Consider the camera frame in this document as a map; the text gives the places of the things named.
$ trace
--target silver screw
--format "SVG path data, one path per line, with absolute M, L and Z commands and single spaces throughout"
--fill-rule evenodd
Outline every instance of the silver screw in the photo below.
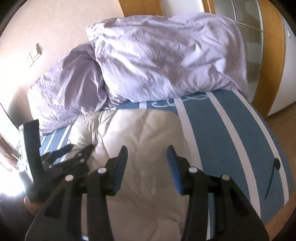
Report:
M 197 172 L 197 168 L 196 167 L 189 167 L 189 172 L 196 173 Z
M 105 173 L 106 171 L 107 171 L 107 169 L 104 168 L 104 167 L 100 167 L 100 168 L 98 169 L 98 173 L 100 173 L 100 174 L 103 174 L 103 173 Z
M 222 179 L 225 180 L 225 181 L 229 181 L 230 180 L 230 176 L 227 175 L 227 174 L 223 174 L 222 175 Z
M 68 176 L 65 177 L 65 180 L 66 180 L 67 182 L 69 182 L 69 181 L 72 181 L 73 178 L 74 178 L 74 177 L 73 177 L 72 175 L 68 175 Z

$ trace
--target beige garment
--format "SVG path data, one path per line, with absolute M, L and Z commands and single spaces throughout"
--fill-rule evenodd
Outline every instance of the beige garment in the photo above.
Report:
M 92 113 L 78 118 L 69 142 L 75 146 L 65 158 L 91 143 L 96 146 L 88 161 L 91 171 L 117 156 L 122 145 L 128 149 L 121 189 L 107 197 L 115 240 L 180 240 L 188 198 L 177 193 L 166 159 L 169 145 L 189 157 L 177 115 L 143 109 Z M 87 236 L 85 204 L 82 231 Z

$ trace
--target white wall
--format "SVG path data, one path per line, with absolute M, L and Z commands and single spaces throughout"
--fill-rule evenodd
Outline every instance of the white wall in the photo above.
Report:
M 0 37 L 0 103 L 16 125 L 32 120 L 27 90 L 65 53 L 88 41 L 85 27 L 123 17 L 118 0 L 28 0 Z M 39 43 L 42 55 L 28 68 Z
M 160 0 L 165 16 L 204 12 L 202 0 Z
M 286 57 L 283 77 L 278 93 L 268 115 L 271 115 L 296 101 L 296 37 L 284 19 L 286 32 Z

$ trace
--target bed sheet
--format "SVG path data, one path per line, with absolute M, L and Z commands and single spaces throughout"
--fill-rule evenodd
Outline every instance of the bed sheet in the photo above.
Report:
M 178 115 L 193 164 L 208 175 L 229 174 L 265 225 L 294 192 L 292 173 L 277 138 L 238 91 L 218 90 L 164 101 L 127 102 L 113 110 L 138 108 L 172 111 Z M 66 145 L 71 128 L 72 125 L 41 137 L 40 153 Z M 275 158 L 280 160 L 281 168 L 275 171 L 265 199 Z M 209 203 L 210 224 L 213 224 L 214 208 Z

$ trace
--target white stripe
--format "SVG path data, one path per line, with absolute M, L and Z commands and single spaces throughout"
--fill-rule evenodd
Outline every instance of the white stripe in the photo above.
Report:
M 174 99 L 174 101 L 175 101 L 177 112 L 181 121 L 183 134 L 189 146 L 190 157 L 192 162 L 191 164 L 197 167 L 198 169 L 202 170 L 200 152 L 198 151 L 194 132 L 193 132 L 189 117 L 187 115 L 184 103 L 181 100 L 181 98 Z
M 70 129 L 70 125 L 68 125 L 67 128 L 65 129 L 65 132 L 64 132 L 61 140 L 59 141 L 59 145 L 57 146 L 57 150 L 59 150 L 61 148 L 63 141 L 65 140 L 66 135 L 68 134 L 69 129 Z
M 45 140 L 45 136 L 42 138 L 42 140 L 41 140 L 41 145 L 42 145 L 42 143 L 44 142 L 44 140 Z
M 246 181 L 248 184 L 248 189 L 249 189 L 249 194 L 250 194 L 250 202 L 251 202 L 252 206 L 254 207 L 256 213 L 258 214 L 258 216 L 261 217 L 259 194 L 258 194 L 256 179 L 255 179 L 253 169 L 252 169 L 249 157 L 247 155 L 246 149 L 244 148 L 244 145 L 242 143 L 242 140 L 240 139 L 240 137 L 239 137 L 234 125 L 232 124 L 230 118 L 228 117 L 226 111 L 223 109 L 222 105 L 219 103 L 219 101 L 214 96 L 214 94 L 212 92 L 207 92 L 206 94 L 210 98 L 212 104 L 216 108 L 222 121 L 224 122 L 224 125 L 226 126 L 226 129 L 229 132 L 229 135 L 232 139 L 232 142 L 235 146 L 235 149 L 236 149 L 239 159 L 241 161 L 242 168 L 244 170 L 244 174 L 246 176 Z
M 146 101 L 140 102 L 139 109 L 147 109 L 147 102 Z
M 54 135 L 55 135 L 55 133 L 51 135 L 50 140 L 49 140 L 49 142 L 48 142 L 48 144 L 47 144 L 47 146 L 46 146 L 45 151 L 44 151 L 43 154 L 45 154 L 48 151 L 48 148 L 49 148 L 49 146 L 50 146 L 50 144 L 52 142 L 52 139 L 54 138 Z
M 289 200 L 289 189 L 288 189 L 288 182 L 287 182 L 287 176 L 284 170 L 284 166 L 283 163 L 281 161 L 281 157 L 279 155 L 279 152 L 276 148 L 276 145 L 274 144 L 274 141 L 272 140 L 268 130 L 266 129 L 264 123 L 262 122 L 261 118 L 259 117 L 259 115 L 256 113 L 256 111 L 253 109 L 253 107 L 248 103 L 248 101 L 246 101 L 246 99 L 238 92 L 238 91 L 234 91 L 234 93 L 237 95 L 237 97 L 242 101 L 242 103 L 245 105 L 245 107 L 250 111 L 251 115 L 254 117 L 254 119 L 256 120 L 256 122 L 258 123 L 261 131 L 263 132 L 269 146 L 270 149 L 272 151 L 272 154 L 274 155 L 274 158 L 279 159 L 280 163 L 281 163 L 281 168 L 279 170 L 279 174 L 281 177 L 281 184 L 283 186 L 283 193 L 284 193 L 284 203 L 286 205 L 286 203 Z

